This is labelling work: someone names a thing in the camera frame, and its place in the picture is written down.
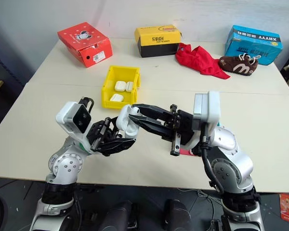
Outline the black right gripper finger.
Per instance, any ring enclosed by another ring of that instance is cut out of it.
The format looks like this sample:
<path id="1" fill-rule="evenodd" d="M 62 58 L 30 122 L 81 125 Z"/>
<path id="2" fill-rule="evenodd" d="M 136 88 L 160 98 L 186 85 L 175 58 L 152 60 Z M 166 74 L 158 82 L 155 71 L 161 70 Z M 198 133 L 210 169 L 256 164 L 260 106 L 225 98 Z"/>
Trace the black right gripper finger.
<path id="1" fill-rule="evenodd" d="M 172 141 L 174 138 L 173 130 L 155 119 L 141 115 L 129 115 L 129 119 L 144 130 L 159 135 L 166 141 Z"/>
<path id="2" fill-rule="evenodd" d="M 133 104 L 132 106 L 137 107 L 140 110 L 140 113 L 143 116 L 152 118 L 152 119 L 160 119 L 162 121 L 167 121 L 171 119 L 171 112 L 165 109 L 162 109 L 158 106 L 148 105 L 148 104 Z"/>

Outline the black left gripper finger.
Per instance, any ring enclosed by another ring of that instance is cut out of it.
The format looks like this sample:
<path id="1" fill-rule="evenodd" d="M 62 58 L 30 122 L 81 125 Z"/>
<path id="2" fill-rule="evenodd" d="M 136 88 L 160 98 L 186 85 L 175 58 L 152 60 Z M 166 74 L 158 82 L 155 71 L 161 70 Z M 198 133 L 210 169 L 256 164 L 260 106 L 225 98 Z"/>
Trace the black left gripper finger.
<path id="1" fill-rule="evenodd" d="M 110 156 L 112 154 L 129 149 L 135 142 L 136 139 L 134 138 L 116 138 L 111 141 L 107 141 L 106 143 L 100 144 L 97 148 L 97 152 L 104 156 Z"/>
<path id="2" fill-rule="evenodd" d="M 110 119 L 108 132 L 107 132 L 109 139 L 123 138 L 123 135 L 121 134 L 119 128 L 116 125 L 117 118 L 118 117 L 114 117 Z"/>

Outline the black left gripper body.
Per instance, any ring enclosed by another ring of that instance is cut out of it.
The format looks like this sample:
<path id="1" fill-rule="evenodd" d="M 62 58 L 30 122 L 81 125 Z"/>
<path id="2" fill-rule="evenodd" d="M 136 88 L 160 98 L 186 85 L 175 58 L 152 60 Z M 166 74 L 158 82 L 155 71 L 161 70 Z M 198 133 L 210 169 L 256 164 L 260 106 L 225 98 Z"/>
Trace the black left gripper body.
<path id="1" fill-rule="evenodd" d="M 108 127 L 110 122 L 110 117 L 105 118 L 104 120 L 94 123 L 89 132 L 86 135 L 86 138 L 90 144 L 90 149 L 94 152 L 97 151 L 97 148 L 100 144 L 111 141 L 112 139 L 108 138 Z"/>

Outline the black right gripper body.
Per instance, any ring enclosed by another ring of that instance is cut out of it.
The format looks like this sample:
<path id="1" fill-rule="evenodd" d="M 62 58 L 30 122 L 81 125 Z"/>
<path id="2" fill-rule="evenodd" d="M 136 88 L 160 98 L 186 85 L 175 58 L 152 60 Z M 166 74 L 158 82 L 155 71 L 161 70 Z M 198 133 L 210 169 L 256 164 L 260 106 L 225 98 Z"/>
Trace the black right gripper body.
<path id="1" fill-rule="evenodd" d="M 164 126 L 166 133 L 162 135 L 162 139 L 171 142 L 171 152 L 173 156 L 180 155 L 182 145 L 187 145 L 194 135 L 192 130 L 193 116 L 182 110 L 177 110 L 177 106 L 170 106 L 170 115 L 166 117 Z"/>

